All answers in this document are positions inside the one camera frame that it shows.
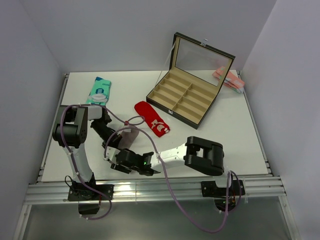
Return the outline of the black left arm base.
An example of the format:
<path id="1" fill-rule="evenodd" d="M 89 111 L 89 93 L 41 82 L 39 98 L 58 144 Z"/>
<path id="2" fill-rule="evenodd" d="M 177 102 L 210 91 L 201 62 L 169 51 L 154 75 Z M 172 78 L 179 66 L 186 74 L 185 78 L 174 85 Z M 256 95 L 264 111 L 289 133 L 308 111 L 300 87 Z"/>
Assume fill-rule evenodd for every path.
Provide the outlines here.
<path id="1" fill-rule="evenodd" d="M 95 189 L 105 196 L 98 194 L 92 190 L 83 189 L 70 189 L 67 197 L 68 202 L 78 203 L 78 212 L 82 215 L 95 215 L 101 207 L 101 201 L 108 201 L 113 199 L 114 185 L 113 184 L 98 184 Z"/>

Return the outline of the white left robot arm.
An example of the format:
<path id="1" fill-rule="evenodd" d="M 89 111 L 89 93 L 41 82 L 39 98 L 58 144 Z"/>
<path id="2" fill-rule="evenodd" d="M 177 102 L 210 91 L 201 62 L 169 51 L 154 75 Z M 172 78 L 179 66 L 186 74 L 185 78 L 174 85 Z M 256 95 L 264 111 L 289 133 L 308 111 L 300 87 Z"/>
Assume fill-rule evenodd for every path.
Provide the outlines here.
<path id="1" fill-rule="evenodd" d="M 111 121 L 108 111 L 98 105 L 60 105 L 58 108 L 52 137 L 68 155 L 73 174 L 71 191 L 79 193 L 86 200 L 95 198 L 98 193 L 85 151 L 88 122 L 91 122 L 90 127 L 104 143 L 111 138 L 108 146 L 118 149 L 123 137 L 120 134 L 113 135 L 115 130 L 108 127 Z"/>

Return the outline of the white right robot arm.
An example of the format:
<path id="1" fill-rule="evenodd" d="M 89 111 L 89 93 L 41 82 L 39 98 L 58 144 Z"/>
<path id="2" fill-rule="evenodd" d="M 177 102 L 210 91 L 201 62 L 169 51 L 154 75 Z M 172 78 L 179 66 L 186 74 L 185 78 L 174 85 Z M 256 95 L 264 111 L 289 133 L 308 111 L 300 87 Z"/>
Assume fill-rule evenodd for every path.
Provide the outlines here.
<path id="1" fill-rule="evenodd" d="M 229 194 L 233 188 L 232 174 L 224 166 L 223 145 L 204 138 L 189 136 L 180 146 L 161 151 L 137 154 L 127 148 L 107 150 L 110 168 L 125 174 L 137 172 L 142 176 L 163 173 L 163 168 L 186 166 L 206 176 L 214 177 L 217 191 Z"/>

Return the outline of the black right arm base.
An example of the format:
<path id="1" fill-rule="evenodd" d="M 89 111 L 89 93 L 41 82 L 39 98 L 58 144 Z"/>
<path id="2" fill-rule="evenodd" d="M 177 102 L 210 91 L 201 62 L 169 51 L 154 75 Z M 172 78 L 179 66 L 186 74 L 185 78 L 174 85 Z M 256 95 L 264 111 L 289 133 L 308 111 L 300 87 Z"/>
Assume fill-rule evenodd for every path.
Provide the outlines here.
<path id="1" fill-rule="evenodd" d="M 232 212 L 239 200 L 245 196 L 245 186 L 242 180 L 232 180 L 230 187 L 227 188 L 218 187 L 215 181 L 202 181 L 201 193 L 204 198 L 213 198 L 215 207 L 222 212 L 226 210 L 226 204 L 228 203 L 228 212 Z"/>

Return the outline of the red sock with white print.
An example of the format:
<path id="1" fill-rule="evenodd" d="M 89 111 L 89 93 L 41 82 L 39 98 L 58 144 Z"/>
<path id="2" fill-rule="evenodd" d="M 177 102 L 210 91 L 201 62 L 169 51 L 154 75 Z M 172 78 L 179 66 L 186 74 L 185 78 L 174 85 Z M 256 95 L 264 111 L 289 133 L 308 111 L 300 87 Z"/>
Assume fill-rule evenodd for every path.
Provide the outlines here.
<path id="1" fill-rule="evenodd" d="M 170 127 L 149 103 L 140 101 L 135 104 L 134 109 L 139 116 L 144 117 L 146 124 L 157 137 L 160 138 L 170 131 Z"/>

